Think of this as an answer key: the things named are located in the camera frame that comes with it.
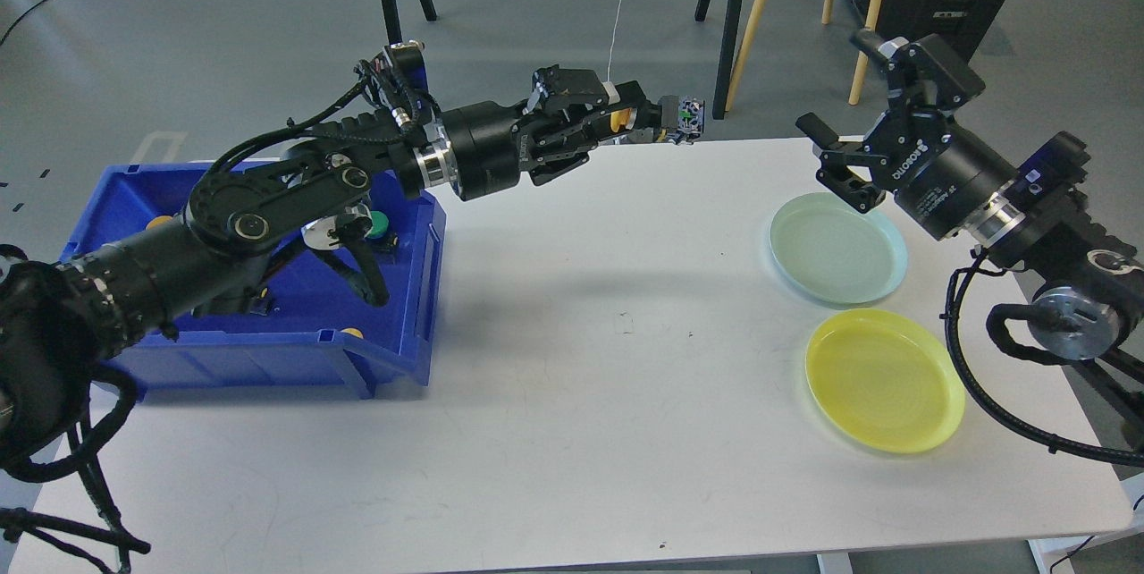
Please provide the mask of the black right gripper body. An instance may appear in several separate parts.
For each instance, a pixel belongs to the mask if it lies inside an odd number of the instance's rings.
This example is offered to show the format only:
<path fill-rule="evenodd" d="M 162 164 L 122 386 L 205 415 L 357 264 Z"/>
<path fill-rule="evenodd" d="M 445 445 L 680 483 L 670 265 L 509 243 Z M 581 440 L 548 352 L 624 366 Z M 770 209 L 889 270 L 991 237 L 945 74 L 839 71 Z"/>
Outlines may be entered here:
<path fill-rule="evenodd" d="M 884 156 L 874 183 L 935 240 L 955 236 L 970 215 L 1012 180 L 1016 167 L 953 115 L 934 109 L 887 110 L 863 139 Z"/>

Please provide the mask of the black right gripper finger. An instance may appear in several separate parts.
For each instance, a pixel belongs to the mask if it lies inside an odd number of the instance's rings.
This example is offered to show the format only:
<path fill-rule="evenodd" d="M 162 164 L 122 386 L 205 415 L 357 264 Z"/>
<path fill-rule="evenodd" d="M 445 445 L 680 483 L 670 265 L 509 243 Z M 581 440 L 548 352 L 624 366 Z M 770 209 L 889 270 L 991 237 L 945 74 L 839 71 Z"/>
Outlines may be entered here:
<path fill-rule="evenodd" d="M 895 191 L 890 162 L 895 153 L 887 135 L 871 130 L 861 141 L 840 139 L 840 135 L 815 113 L 800 115 L 795 126 L 812 139 L 819 161 L 816 180 L 834 192 L 855 212 L 867 213 Z"/>
<path fill-rule="evenodd" d="M 865 141 L 898 141 L 920 137 L 925 117 L 936 119 L 938 134 L 961 141 L 980 141 L 955 119 L 956 110 L 979 97 L 986 85 L 940 35 L 915 41 L 884 39 L 861 29 L 851 43 L 880 67 L 887 81 L 887 110 L 879 115 Z"/>

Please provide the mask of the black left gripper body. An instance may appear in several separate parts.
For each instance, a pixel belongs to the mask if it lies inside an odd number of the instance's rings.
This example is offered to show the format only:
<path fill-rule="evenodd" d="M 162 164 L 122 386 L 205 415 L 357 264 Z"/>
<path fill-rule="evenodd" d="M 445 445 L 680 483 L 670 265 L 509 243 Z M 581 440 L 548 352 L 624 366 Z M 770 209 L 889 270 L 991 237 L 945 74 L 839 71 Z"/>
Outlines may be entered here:
<path fill-rule="evenodd" d="M 533 72 L 530 97 L 513 106 L 483 101 L 445 111 L 458 197 L 510 190 L 522 175 L 541 186 L 583 166 L 609 134 L 605 115 L 617 101 L 615 86 L 593 70 L 551 65 Z"/>

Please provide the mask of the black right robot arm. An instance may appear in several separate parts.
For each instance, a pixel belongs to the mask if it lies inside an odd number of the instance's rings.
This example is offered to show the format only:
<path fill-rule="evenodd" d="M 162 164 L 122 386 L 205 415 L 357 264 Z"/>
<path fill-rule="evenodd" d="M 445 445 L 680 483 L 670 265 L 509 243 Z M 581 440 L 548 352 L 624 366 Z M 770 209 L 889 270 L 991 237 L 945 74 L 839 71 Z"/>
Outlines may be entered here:
<path fill-rule="evenodd" d="M 955 119 L 985 88 L 939 35 L 884 39 L 855 32 L 855 47 L 882 70 L 887 109 L 859 141 L 845 142 L 816 114 L 799 130 L 812 139 L 816 176 L 855 212 L 885 196 L 932 239 L 968 232 L 980 252 L 956 269 L 946 289 L 946 346 L 968 394 L 998 423 L 1050 452 L 1141 467 L 1141 392 L 1120 386 L 1111 367 L 1141 382 L 1141 359 L 1123 350 L 1141 324 L 1141 261 L 1136 249 L 1088 215 L 1080 190 L 1089 162 L 1086 143 L 1059 131 L 1024 164 L 1012 165 Z M 1041 278 L 1027 304 L 998 304 L 985 328 L 998 350 L 1041 366 L 1074 367 L 1118 410 L 1131 432 L 1129 451 L 1049 433 L 1018 418 L 978 383 L 959 334 L 962 301 L 983 264 L 993 276 Z"/>

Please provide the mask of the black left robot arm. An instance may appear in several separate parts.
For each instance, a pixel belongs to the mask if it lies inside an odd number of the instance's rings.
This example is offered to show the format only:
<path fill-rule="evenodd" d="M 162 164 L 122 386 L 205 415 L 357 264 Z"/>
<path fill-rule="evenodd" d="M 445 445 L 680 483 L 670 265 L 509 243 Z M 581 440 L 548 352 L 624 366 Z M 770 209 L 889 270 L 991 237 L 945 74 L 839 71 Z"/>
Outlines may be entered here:
<path fill-rule="evenodd" d="M 448 184 L 471 200 L 545 184 L 603 145 L 670 142 L 704 131 L 704 102 L 651 101 L 637 82 L 591 70 L 537 70 L 527 99 L 442 111 L 426 82 L 424 45 L 392 43 L 355 67 L 357 81 L 304 122 L 246 139 L 208 167 L 172 218 L 64 263 L 3 245 L 3 472 L 23 483 L 78 475 L 94 527 L 3 509 L 3 540 L 34 536 L 109 571 L 59 540 L 114 547 L 118 571 L 150 545 L 122 524 L 98 453 L 122 428 L 138 382 L 111 361 L 181 314 L 247 313 L 271 276 L 311 249 L 359 298 L 390 297 L 368 236 L 375 176 L 394 173 L 406 198 Z"/>

